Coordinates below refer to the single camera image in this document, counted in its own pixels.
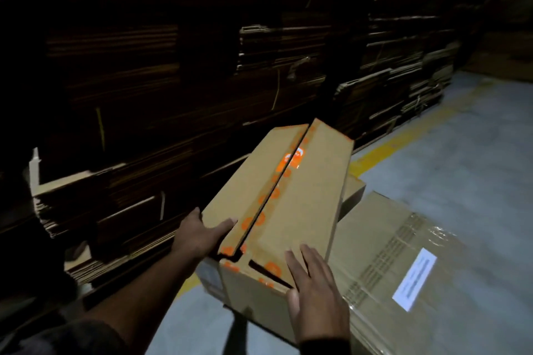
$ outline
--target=label on box side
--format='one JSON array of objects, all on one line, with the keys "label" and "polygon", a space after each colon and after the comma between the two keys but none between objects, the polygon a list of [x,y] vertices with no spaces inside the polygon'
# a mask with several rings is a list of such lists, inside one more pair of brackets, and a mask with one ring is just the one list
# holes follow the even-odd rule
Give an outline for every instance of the label on box side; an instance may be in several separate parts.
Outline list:
[{"label": "label on box side", "polygon": [[208,261],[203,260],[196,267],[196,275],[199,279],[204,280],[211,286],[217,288],[220,291],[224,291],[224,286],[222,285],[222,279],[220,279],[220,274],[218,273],[217,265],[210,264]]},{"label": "label on box side", "polygon": [[416,297],[426,282],[431,269],[435,265],[436,257],[425,248],[421,249],[416,256],[415,262],[407,271],[403,281],[394,292],[392,299],[399,304],[403,310],[410,311]]}]

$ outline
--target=person's right hand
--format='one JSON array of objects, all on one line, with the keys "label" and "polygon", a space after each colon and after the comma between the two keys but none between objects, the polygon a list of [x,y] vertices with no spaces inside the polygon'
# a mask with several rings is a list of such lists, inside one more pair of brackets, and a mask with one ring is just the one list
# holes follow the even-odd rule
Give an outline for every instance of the person's right hand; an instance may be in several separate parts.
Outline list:
[{"label": "person's right hand", "polygon": [[296,342],[320,338],[350,339],[350,310],[335,284],[328,264],[314,248],[300,246],[309,273],[292,251],[285,259],[297,289],[287,292]]}]

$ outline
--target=cardboard box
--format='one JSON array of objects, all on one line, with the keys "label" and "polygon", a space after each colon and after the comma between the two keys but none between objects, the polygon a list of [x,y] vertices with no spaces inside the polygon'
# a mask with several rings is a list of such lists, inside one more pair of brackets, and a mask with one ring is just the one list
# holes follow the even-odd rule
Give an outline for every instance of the cardboard box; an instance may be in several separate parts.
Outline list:
[{"label": "cardboard box", "polygon": [[304,264],[305,242],[328,257],[352,148],[351,139],[319,120],[270,131],[202,212],[208,227],[238,219],[219,257],[197,268],[205,289],[294,342],[285,251]]},{"label": "cardboard box", "polygon": [[462,248],[383,195],[357,204],[338,223],[328,260],[350,306],[354,353],[430,353],[435,309],[461,267]]},{"label": "cardboard box", "polygon": [[365,187],[366,183],[364,181],[359,180],[350,173],[346,175],[346,180],[344,181],[344,192],[342,195],[341,212],[338,216],[339,220],[345,217],[346,214],[361,201]]}]

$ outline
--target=floor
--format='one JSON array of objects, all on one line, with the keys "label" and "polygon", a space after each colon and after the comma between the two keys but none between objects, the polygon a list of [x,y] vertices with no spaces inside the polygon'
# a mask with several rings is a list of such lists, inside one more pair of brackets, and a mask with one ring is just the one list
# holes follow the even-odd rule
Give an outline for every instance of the floor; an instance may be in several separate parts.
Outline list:
[{"label": "floor", "polygon": [[[352,158],[367,185],[455,233],[467,271],[445,298],[431,353],[533,348],[533,85],[458,73],[444,102]],[[295,354],[234,318],[192,278],[148,355]]]}]

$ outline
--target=black sleeve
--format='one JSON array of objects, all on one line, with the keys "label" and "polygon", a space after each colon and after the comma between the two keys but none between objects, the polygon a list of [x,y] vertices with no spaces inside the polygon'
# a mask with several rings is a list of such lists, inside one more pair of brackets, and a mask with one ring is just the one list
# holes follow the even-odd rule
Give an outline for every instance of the black sleeve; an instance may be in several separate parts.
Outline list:
[{"label": "black sleeve", "polygon": [[325,353],[350,355],[350,341],[336,338],[313,339],[302,342],[300,345],[301,355],[323,355]]},{"label": "black sleeve", "polygon": [[80,320],[20,342],[15,355],[125,355],[127,346],[115,330],[96,320]]}]

